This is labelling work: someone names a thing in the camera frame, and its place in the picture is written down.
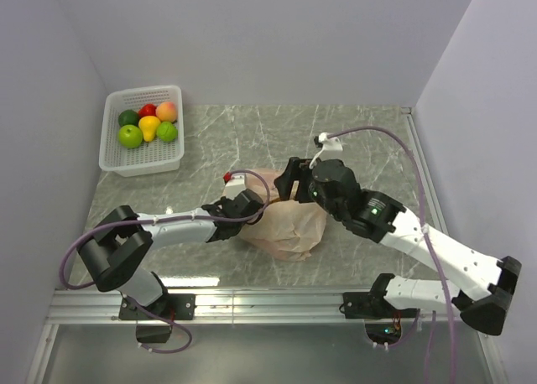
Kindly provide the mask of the translucent orange plastic bag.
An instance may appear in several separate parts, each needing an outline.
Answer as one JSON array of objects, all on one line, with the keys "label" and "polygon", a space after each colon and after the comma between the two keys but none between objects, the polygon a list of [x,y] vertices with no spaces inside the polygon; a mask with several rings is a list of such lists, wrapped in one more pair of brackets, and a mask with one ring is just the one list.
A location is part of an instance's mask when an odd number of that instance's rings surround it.
[{"label": "translucent orange plastic bag", "polygon": [[282,201],[274,186],[279,171],[256,169],[254,172],[259,176],[247,175],[246,187],[270,203],[261,219],[245,225],[238,236],[275,259],[304,261],[321,242],[327,213],[315,203]]}]

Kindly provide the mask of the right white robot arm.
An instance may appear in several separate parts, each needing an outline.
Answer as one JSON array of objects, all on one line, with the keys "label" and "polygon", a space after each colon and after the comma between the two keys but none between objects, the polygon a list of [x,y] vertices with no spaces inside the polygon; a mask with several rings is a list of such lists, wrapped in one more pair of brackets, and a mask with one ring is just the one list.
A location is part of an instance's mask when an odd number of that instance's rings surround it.
[{"label": "right white robot arm", "polygon": [[353,235],[402,252],[438,272],[436,280],[380,274],[367,293],[344,293],[342,312],[347,319],[445,310],[485,335],[503,332],[521,271],[517,259],[481,254],[421,224],[397,200],[362,188],[338,159],[311,166],[309,160],[293,157],[274,185],[281,200],[316,203]]}]

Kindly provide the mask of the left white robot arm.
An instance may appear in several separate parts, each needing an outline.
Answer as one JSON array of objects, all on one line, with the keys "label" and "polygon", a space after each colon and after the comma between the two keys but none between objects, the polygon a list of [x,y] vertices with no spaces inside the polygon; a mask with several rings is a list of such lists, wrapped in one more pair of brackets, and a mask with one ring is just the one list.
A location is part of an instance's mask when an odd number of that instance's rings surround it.
[{"label": "left white robot arm", "polygon": [[138,214],[128,205],[110,212],[77,248],[92,281],[101,292],[119,291],[136,301],[151,319],[170,309],[168,290],[156,273],[141,267],[151,249],[190,242],[230,239],[248,222],[257,221],[263,201],[250,189],[191,212]]}]

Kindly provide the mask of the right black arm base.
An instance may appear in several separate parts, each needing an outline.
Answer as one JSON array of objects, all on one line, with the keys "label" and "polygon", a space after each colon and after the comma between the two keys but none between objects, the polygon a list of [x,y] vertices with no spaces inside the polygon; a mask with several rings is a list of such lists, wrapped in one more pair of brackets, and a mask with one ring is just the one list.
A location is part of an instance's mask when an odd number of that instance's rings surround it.
[{"label": "right black arm base", "polygon": [[367,338],[375,345],[390,347],[402,337],[401,315],[383,298],[365,292],[345,292],[339,311],[346,319],[360,319]]}]

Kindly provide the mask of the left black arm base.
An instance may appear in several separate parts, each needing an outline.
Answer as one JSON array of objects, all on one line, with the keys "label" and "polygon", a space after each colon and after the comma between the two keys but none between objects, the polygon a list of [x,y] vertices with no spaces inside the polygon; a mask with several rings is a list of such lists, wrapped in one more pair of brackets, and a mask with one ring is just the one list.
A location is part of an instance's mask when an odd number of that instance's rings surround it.
[{"label": "left black arm base", "polygon": [[[165,293],[146,306],[124,296],[117,318],[136,323],[136,340],[144,349],[162,354],[177,353],[186,350],[193,341],[192,333],[180,322],[192,321],[195,307],[196,296],[192,293]],[[157,350],[156,345],[166,345],[171,340],[174,330],[185,334],[186,342],[176,350]]]}]

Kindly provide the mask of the light green round fruit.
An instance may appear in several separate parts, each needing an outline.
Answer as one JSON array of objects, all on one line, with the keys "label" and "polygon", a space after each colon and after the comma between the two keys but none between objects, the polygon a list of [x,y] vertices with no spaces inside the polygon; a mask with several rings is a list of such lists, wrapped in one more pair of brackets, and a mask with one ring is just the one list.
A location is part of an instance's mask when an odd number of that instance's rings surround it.
[{"label": "light green round fruit", "polygon": [[172,122],[161,122],[156,130],[156,136],[163,142],[173,142],[178,137],[178,129]]}]

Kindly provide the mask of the peach fruit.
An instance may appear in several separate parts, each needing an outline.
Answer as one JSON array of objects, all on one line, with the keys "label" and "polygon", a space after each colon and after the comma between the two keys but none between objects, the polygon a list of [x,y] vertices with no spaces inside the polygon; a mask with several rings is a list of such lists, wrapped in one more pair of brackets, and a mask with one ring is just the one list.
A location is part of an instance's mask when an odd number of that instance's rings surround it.
[{"label": "peach fruit", "polygon": [[176,122],[178,111],[176,105],[172,101],[166,101],[156,106],[155,116],[161,122]]}]

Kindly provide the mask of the red fruit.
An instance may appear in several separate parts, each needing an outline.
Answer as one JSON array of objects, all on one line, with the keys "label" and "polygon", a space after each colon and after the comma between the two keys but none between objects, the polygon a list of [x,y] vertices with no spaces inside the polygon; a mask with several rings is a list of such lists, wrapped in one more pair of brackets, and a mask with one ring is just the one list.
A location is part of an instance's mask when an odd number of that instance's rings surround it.
[{"label": "red fruit", "polygon": [[145,104],[138,110],[138,115],[139,115],[140,118],[149,117],[149,116],[155,117],[156,116],[156,108],[157,108],[157,106],[155,104],[153,104],[153,103]]}]

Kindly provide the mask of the dark green fruit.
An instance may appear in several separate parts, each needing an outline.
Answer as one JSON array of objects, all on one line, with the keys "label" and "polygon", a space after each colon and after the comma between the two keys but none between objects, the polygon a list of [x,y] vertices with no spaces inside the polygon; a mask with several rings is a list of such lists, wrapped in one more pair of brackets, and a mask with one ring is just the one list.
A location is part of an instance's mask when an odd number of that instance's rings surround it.
[{"label": "dark green fruit", "polygon": [[132,109],[127,109],[121,112],[117,118],[118,125],[124,127],[127,125],[137,126],[139,121],[139,115]]}]

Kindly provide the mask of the white perforated plastic basket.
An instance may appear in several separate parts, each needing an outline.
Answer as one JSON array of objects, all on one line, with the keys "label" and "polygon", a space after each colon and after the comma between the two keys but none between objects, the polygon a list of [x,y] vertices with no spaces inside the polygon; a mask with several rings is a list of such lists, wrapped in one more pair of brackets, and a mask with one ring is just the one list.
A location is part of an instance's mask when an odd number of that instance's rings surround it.
[{"label": "white perforated plastic basket", "polygon": [[[174,141],[167,143],[155,138],[150,143],[141,143],[137,148],[125,148],[118,141],[118,117],[122,111],[137,111],[146,104],[158,105],[166,101],[173,102],[178,111],[178,120],[175,122],[178,137]],[[115,91],[108,95],[103,112],[98,158],[103,172],[133,177],[173,171],[179,168],[184,152],[183,101],[178,86],[147,86]]]}]

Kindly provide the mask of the yellow pear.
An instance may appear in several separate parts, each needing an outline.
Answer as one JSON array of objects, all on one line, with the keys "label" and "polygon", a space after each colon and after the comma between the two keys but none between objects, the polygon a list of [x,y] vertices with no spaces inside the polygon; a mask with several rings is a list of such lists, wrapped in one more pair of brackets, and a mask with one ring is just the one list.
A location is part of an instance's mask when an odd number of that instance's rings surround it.
[{"label": "yellow pear", "polygon": [[160,124],[161,121],[156,116],[145,116],[139,119],[138,128],[141,130],[143,140],[146,143],[150,143],[156,138]]}]

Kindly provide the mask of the green apple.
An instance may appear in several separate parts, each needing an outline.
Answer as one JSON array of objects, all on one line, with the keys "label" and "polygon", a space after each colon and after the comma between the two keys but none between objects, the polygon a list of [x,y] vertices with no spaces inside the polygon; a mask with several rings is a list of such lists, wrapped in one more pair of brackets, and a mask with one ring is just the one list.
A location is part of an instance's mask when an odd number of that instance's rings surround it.
[{"label": "green apple", "polygon": [[135,125],[124,125],[117,133],[117,140],[124,148],[138,148],[143,142],[143,133]]}]

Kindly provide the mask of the aluminium mounting rail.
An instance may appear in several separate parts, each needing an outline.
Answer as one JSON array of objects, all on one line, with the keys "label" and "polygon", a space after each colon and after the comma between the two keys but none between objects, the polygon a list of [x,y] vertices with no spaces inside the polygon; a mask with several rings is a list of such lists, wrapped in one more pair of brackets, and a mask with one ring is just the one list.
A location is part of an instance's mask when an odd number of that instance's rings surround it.
[{"label": "aluminium mounting rail", "polygon": [[489,383],[481,336],[459,327],[457,362],[442,317],[403,322],[406,340],[374,345],[346,319],[340,288],[197,288],[194,318],[163,354],[139,347],[121,296],[55,293],[30,383]]}]

